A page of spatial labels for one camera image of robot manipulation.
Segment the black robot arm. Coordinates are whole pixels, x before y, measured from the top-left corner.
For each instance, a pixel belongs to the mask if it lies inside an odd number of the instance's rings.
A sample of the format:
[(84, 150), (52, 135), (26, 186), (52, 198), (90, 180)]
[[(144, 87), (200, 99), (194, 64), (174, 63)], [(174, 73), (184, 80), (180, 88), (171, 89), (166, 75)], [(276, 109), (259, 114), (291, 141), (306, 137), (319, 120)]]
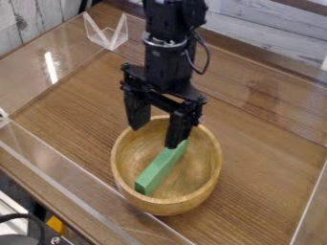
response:
[(139, 129), (151, 120), (151, 108), (170, 114), (164, 146), (186, 141), (199, 125), (206, 97), (194, 87), (196, 47), (204, 44), (196, 28), (206, 23), (204, 0), (143, 0), (146, 15), (144, 64), (122, 66), (128, 123)]

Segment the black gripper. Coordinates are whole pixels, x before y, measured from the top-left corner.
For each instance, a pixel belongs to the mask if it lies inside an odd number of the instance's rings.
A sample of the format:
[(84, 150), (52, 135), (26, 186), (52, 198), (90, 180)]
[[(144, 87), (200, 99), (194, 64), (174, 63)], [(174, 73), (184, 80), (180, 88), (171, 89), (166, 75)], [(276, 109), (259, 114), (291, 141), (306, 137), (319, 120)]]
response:
[(155, 43), (146, 39), (144, 65), (126, 63), (122, 66), (124, 79), (124, 103), (128, 124), (138, 130), (150, 122), (151, 106), (170, 113), (164, 146), (170, 149), (188, 139), (194, 125), (202, 116), (207, 99), (194, 87), (194, 73), (203, 75), (194, 67), (196, 39), (172, 44)]

